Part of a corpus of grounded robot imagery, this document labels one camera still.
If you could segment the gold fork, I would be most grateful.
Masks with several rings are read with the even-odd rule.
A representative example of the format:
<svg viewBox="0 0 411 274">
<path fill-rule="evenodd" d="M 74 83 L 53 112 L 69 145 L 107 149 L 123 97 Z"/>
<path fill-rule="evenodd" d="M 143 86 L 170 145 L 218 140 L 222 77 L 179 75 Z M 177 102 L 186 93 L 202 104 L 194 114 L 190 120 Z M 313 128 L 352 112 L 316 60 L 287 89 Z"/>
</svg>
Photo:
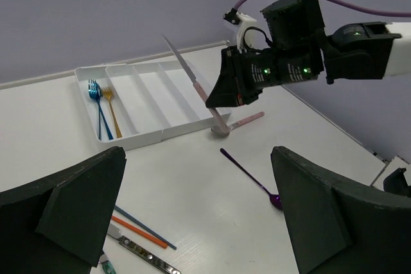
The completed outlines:
<svg viewBox="0 0 411 274">
<path fill-rule="evenodd" d="M 111 111 L 111 114 L 112 114 L 112 119 L 113 119 L 115 130 L 116 130 L 116 137 L 117 138 L 122 138 L 122 133 L 121 133 L 121 130 L 119 128 L 118 121 L 116 119 L 115 111 L 114 111 L 113 106 L 112 106 L 112 98 L 113 98 L 113 95 L 114 95 L 113 91 L 110 87 L 103 87 L 101 90 L 102 90 L 103 97 L 109 102 L 109 108 L 110 108 L 110 111 Z"/>
</svg>

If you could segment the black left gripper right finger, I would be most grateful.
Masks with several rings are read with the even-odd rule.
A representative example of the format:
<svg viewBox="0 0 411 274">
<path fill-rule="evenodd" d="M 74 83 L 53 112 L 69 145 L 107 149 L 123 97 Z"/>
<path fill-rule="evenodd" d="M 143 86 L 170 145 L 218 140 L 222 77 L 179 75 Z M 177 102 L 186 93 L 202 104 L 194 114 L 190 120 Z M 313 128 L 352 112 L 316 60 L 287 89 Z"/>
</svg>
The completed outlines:
<svg viewBox="0 0 411 274">
<path fill-rule="evenodd" d="M 271 162 L 299 273 L 410 273 L 410 197 L 284 146 L 273 148 Z"/>
</svg>

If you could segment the purple spoon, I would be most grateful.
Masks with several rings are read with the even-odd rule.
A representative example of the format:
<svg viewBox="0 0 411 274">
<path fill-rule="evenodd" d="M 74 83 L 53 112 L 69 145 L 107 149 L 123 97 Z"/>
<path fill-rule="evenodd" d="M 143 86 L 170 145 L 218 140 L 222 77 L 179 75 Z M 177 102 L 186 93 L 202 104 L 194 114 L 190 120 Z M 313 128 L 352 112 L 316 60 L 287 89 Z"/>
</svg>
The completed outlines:
<svg viewBox="0 0 411 274">
<path fill-rule="evenodd" d="M 256 178 L 254 178 L 242 165 L 240 165 L 225 149 L 220 148 L 220 153 L 229 159 L 236 167 L 243 171 L 259 188 L 266 192 L 269 197 L 270 203 L 277 210 L 282 210 L 281 200 L 278 194 L 271 193 L 263 184 L 261 184 Z"/>
</svg>

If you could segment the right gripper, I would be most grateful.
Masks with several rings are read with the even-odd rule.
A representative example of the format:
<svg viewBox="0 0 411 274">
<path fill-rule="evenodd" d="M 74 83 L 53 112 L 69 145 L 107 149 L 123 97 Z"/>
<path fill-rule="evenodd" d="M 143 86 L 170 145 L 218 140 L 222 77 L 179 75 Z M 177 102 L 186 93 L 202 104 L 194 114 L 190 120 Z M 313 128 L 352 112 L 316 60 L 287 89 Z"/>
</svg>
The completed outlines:
<svg viewBox="0 0 411 274">
<path fill-rule="evenodd" d="M 270 32 L 267 47 L 260 54 L 221 54 L 207 108 L 249 105 L 264 88 L 316 80 L 324 70 L 317 39 L 325 37 L 325 25 L 318 0 L 279 0 L 261 14 Z"/>
</svg>

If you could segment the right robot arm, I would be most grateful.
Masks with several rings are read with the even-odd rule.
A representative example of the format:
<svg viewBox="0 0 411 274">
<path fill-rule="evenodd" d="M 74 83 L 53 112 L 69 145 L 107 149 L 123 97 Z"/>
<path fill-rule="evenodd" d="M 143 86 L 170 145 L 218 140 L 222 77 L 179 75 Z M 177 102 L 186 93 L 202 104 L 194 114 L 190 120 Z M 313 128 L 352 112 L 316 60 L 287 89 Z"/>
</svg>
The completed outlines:
<svg viewBox="0 0 411 274">
<path fill-rule="evenodd" d="M 239 107 L 264 88 L 316 80 L 381 80 L 410 72 L 410 24 L 347 24 L 326 35 L 319 0 L 279 0 L 261 11 L 267 48 L 246 42 L 222 50 L 220 75 L 207 108 Z"/>
</svg>

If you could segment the teal handled knife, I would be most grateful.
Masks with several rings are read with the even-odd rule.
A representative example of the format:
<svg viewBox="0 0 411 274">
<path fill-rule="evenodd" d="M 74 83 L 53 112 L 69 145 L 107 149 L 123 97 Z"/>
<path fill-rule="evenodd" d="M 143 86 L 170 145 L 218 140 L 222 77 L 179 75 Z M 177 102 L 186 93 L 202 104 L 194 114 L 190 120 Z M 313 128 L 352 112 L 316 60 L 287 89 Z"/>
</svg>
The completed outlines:
<svg viewBox="0 0 411 274">
<path fill-rule="evenodd" d="M 101 252 L 99 264 L 101 265 L 104 274 L 116 274 L 116 270 L 104 251 Z"/>
</svg>

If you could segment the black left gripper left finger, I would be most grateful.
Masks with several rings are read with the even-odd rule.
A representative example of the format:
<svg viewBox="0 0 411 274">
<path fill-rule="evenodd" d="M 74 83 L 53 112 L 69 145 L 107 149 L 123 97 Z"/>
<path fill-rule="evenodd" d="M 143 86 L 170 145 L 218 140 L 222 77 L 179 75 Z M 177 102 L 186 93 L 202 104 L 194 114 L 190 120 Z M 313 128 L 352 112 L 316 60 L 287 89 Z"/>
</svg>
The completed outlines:
<svg viewBox="0 0 411 274">
<path fill-rule="evenodd" d="M 126 166 L 115 146 L 1 192 L 1 273 L 90 273 Z"/>
</svg>

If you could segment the pink handled silver spoon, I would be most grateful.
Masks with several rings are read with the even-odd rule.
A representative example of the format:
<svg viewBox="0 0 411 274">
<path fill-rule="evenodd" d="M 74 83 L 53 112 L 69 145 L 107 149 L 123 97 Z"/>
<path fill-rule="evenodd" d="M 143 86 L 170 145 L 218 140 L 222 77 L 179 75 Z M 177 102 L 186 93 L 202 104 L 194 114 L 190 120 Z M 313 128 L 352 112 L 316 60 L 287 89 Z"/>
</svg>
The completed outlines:
<svg viewBox="0 0 411 274">
<path fill-rule="evenodd" d="M 236 122 L 233 123 L 233 124 L 230 124 L 230 125 L 228 126 L 228 130 L 227 130 L 227 131 L 223 131 L 223 129 L 222 129 L 220 126 L 218 126 L 218 125 L 213 126 L 213 127 L 211 128 L 211 131 L 212 131 L 216 136 L 218 136 L 218 137 L 228 137 L 229 134 L 230 134 L 233 130 L 235 130 L 235 129 L 243 126 L 243 125 L 246 125 L 246 124 L 248 124 L 248 123 L 250 123 L 250 122 L 252 122 L 252 121 L 254 121 L 254 120 L 257 120 L 257 119 L 263 117 L 264 115 L 265 115 L 265 113 L 264 113 L 263 111 L 261 111 L 261 112 L 258 112 L 258 113 L 256 113 L 256 114 L 254 114 L 254 115 L 251 115 L 251 116 L 248 116 L 248 117 L 246 117 L 246 118 L 243 118 L 242 120 L 236 121 Z"/>
</svg>

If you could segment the blue chopstick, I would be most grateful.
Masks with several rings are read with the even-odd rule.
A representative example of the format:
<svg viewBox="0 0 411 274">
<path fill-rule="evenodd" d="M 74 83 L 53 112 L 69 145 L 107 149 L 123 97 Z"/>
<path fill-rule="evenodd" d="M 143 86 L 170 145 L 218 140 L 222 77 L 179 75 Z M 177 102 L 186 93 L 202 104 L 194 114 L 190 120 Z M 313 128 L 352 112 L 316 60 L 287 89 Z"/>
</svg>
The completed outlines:
<svg viewBox="0 0 411 274">
<path fill-rule="evenodd" d="M 163 238 L 161 235 L 159 235 L 157 232 L 153 231 L 150 227 L 146 226 L 144 223 L 140 222 L 138 219 L 136 219 L 135 217 L 133 217 L 131 214 L 129 214 L 128 212 L 126 212 L 125 210 L 123 210 L 122 208 L 118 207 L 117 205 L 114 207 L 114 210 L 120 214 L 122 214 L 124 217 L 126 217 L 127 219 L 129 219 L 130 221 L 132 221 L 133 223 L 135 223 L 136 225 L 142 227 L 143 229 L 145 229 L 147 232 L 151 233 L 152 235 L 154 235 L 155 237 L 157 237 L 158 239 L 160 239 L 161 241 L 165 242 L 168 246 L 170 246 L 172 249 L 176 250 L 177 247 L 172 244 L 171 242 L 169 242 L 168 240 L 166 240 L 165 238 Z"/>
</svg>

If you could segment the blue fork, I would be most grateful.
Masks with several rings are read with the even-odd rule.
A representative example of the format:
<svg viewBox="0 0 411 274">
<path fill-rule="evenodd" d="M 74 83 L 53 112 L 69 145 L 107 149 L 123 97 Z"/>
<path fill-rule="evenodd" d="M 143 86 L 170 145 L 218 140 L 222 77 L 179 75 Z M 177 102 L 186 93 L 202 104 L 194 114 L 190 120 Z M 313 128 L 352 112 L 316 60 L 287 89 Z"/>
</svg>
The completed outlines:
<svg viewBox="0 0 411 274">
<path fill-rule="evenodd" d="M 100 104 L 101 99 L 101 90 L 100 87 L 97 85 L 97 81 L 93 79 L 89 79 L 87 82 L 87 93 L 89 98 L 94 103 L 96 107 L 96 123 L 97 123 L 97 138 L 99 141 L 102 140 L 102 128 L 104 124 L 103 116 L 102 116 L 102 109 Z"/>
<path fill-rule="evenodd" d="M 103 121 L 103 123 L 104 123 L 106 133 L 107 133 L 107 136 L 108 136 L 109 140 L 113 140 L 114 137 L 113 137 L 112 132 L 109 128 L 108 122 L 105 118 L 104 112 L 103 112 L 101 104 L 100 104 L 100 100 L 101 100 L 101 97 L 102 97 L 102 92 L 101 92 L 101 88 L 98 85 L 96 80 L 89 80 L 88 93 L 89 93 L 89 97 L 91 99 L 93 99 L 96 102 L 97 106 L 98 106 L 98 111 L 99 111 L 99 116 L 98 116 L 98 121 L 99 121 L 99 124 L 98 124 L 98 138 L 99 138 L 99 140 L 101 140 L 101 121 Z"/>
</svg>

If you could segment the pink handled knife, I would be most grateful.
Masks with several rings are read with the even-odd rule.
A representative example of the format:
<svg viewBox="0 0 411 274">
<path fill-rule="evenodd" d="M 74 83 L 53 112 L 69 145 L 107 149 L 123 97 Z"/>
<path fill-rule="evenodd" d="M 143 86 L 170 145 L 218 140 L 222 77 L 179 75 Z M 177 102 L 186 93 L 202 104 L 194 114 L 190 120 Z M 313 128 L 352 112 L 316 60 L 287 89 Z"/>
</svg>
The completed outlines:
<svg viewBox="0 0 411 274">
<path fill-rule="evenodd" d="M 197 77 L 195 76 L 194 72 L 191 70 L 187 62 L 183 59 L 181 54 L 177 51 L 175 46 L 171 43 L 171 41 L 166 38 L 165 35 L 162 35 L 163 39 L 167 43 L 168 47 L 172 51 L 172 53 L 175 55 L 177 60 L 179 61 L 180 65 L 182 66 L 183 70 L 186 72 L 188 75 L 189 79 L 192 81 L 193 87 L 202 99 L 202 101 L 205 103 L 208 99 L 208 96 L 201 86 L 201 84 L 197 81 Z M 215 108 L 208 108 L 208 111 L 210 111 L 211 115 L 214 118 L 215 125 L 211 128 L 212 132 L 214 132 L 217 135 L 220 136 L 228 136 L 230 133 L 230 129 L 227 126 L 226 122 L 224 121 L 223 117 L 220 115 L 220 113 L 217 111 Z"/>
</svg>

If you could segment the dark patterned handle knife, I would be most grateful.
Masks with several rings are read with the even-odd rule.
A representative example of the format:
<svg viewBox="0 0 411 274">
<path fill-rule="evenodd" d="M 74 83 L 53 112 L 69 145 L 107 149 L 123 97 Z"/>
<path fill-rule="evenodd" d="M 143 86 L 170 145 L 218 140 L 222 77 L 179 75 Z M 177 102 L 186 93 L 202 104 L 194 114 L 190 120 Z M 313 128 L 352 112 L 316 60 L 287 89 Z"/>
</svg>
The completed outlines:
<svg viewBox="0 0 411 274">
<path fill-rule="evenodd" d="M 169 274 L 181 274 L 182 272 L 178 270 L 176 267 L 168 264 L 158 256 L 154 255 L 153 253 L 149 252 L 142 246 L 138 245 L 137 243 L 133 242 L 128 237 L 121 234 L 121 230 L 113 225 L 112 223 L 109 225 L 107 230 L 107 235 L 117 241 L 119 245 L 133 253 L 134 255 L 138 256 L 140 259 L 144 260 L 148 264 L 152 265 L 154 268 L 157 268 L 162 273 L 169 273 Z"/>
</svg>

